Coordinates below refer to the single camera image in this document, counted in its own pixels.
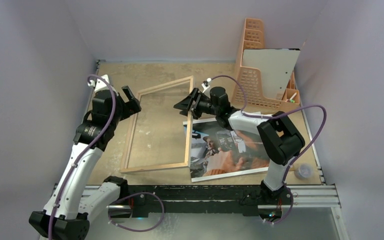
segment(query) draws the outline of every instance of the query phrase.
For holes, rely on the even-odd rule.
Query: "gray wall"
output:
[[[98,59],[233,61],[247,17],[268,48],[300,48],[327,0],[66,0]]]
[[[384,239],[384,0],[329,0],[298,61],[303,102],[327,109],[315,145],[351,239]]]
[[[36,239],[71,152],[94,58],[63,0],[0,0],[0,239]]]

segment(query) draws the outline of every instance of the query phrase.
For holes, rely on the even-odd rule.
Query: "empty picture frame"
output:
[[[189,93],[190,93],[194,88],[194,77],[188,76],[188,77],[185,77],[182,79],[170,81],[167,83],[163,83],[160,85],[156,85],[153,87],[149,87],[149,88],[140,90],[137,93],[136,97],[140,102],[142,99],[142,96],[156,93],[158,91],[163,91],[166,89],[174,88],[174,87],[177,87],[180,85],[186,85],[186,84],[189,84]],[[139,114],[141,114],[141,112],[136,113],[130,117],[129,128],[128,128],[127,134],[126,134],[126,141],[125,141],[126,145],[124,146],[123,157],[122,157],[121,166],[120,166],[120,173],[134,173],[134,172],[145,172],[145,171],[156,171],[156,170],[166,170],[166,169],[177,169],[177,168],[189,167],[190,152],[191,152],[191,138],[192,138],[192,120],[193,120],[191,112],[189,112],[187,114],[186,144],[184,147],[183,162],[129,167],[129,161],[130,161],[130,157],[131,157],[133,140],[134,140],[135,132],[137,132],[135,130],[135,128],[137,126]],[[180,128],[183,129],[182,122],[179,122],[178,125]]]

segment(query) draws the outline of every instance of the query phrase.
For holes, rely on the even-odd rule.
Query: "white board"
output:
[[[263,96],[281,100],[299,54],[299,49],[245,49],[242,66],[259,69]]]

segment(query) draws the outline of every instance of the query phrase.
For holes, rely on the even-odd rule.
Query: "small plastic cup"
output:
[[[296,178],[309,179],[314,174],[313,167],[308,163],[303,163],[294,171]]]

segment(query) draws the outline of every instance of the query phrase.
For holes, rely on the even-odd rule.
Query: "cable clip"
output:
[[[202,90],[202,93],[204,93],[207,89],[210,88],[210,82],[211,82],[211,77],[207,78],[205,81],[202,82],[201,86],[204,90]]]
[[[94,89],[97,86],[97,83],[94,80],[90,79],[89,81],[87,81],[87,85],[89,86],[89,88]]]

